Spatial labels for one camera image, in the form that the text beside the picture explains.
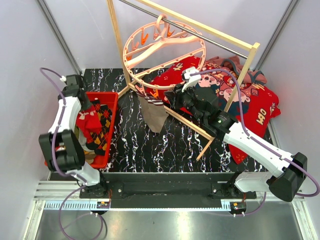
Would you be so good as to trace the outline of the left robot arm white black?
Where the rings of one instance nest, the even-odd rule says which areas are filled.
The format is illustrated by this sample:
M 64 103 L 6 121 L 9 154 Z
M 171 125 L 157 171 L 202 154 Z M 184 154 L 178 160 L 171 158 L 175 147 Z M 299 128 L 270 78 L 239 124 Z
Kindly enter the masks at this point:
M 55 120 L 48 133 L 38 138 L 45 163 L 51 172 L 72 176 L 90 187 L 95 197 L 103 198 L 108 193 L 108 186 L 101 181 L 99 170 L 86 162 L 84 149 L 75 135 L 78 114 L 92 106 L 84 90 L 82 76 L 61 76 L 60 80 L 65 87 L 58 93 Z

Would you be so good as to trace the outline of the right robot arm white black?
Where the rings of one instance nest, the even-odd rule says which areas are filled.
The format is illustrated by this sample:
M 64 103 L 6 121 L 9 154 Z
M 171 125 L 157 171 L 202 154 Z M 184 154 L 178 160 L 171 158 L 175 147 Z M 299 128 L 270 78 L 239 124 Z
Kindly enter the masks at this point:
M 232 145 L 262 164 L 270 174 L 237 173 L 227 185 L 228 195 L 239 198 L 246 192 L 271 192 L 278 199 L 291 202 L 307 177 L 307 157 L 295 155 L 265 141 L 233 115 L 219 109 L 219 99 L 209 87 L 184 88 L 178 84 L 165 91 L 165 98 L 175 110 L 185 108 L 200 122 L 210 136 Z

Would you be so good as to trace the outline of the beige sock maroon striped cuff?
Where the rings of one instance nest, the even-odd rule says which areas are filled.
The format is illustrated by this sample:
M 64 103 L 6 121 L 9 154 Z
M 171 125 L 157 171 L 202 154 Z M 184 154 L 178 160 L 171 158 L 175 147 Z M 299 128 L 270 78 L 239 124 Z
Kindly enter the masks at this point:
M 141 114 L 143 116 L 144 122 L 151 127 L 151 114 L 149 111 L 149 97 L 140 93 L 139 91 L 136 92 L 138 96 L 138 100 L 141 106 Z

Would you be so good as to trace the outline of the red cat pattern sock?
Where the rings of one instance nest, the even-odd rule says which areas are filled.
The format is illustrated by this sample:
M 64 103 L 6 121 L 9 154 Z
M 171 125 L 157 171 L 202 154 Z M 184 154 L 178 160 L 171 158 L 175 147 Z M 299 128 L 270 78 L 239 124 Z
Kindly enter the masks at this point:
M 102 125 L 96 112 L 96 108 L 93 105 L 78 113 L 76 126 L 81 130 L 89 143 L 94 139 L 92 135 L 97 134 L 102 130 Z

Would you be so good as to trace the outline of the pink round clip hanger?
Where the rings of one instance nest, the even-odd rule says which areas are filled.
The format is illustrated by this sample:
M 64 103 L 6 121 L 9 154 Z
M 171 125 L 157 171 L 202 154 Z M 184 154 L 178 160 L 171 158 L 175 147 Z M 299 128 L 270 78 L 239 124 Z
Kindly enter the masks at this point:
M 151 89 L 170 90 L 174 88 L 174 83 L 148 83 L 143 77 L 159 69 L 171 67 L 188 57 L 199 58 L 195 65 L 199 70 L 205 61 L 206 46 L 204 40 L 164 22 L 161 20 L 162 17 L 168 19 L 162 13 L 156 21 L 138 28 L 131 34 L 124 45 L 122 60 L 129 75 L 139 84 Z M 173 22 L 202 35 L 183 22 Z M 141 45 L 141 32 L 148 34 L 145 45 Z

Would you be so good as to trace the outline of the orange clip holding sock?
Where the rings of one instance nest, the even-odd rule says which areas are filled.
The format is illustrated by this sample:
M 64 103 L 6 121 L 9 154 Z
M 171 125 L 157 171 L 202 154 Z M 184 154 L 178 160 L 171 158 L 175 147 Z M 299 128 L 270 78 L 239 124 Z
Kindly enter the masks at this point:
M 151 95 L 153 98 L 155 98 L 155 99 L 160 99 L 158 89 L 153 89 L 153 90 L 150 92 L 150 95 Z

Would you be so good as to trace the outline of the pink clip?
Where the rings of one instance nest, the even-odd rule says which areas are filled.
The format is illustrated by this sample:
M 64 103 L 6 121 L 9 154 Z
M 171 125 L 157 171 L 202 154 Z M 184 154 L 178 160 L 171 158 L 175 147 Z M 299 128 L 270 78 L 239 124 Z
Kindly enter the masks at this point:
M 147 94 L 145 92 L 145 89 L 143 86 L 138 86 L 137 84 L 134 86 L 136 93 L 140 96 L 140 97 L 146 97 Z

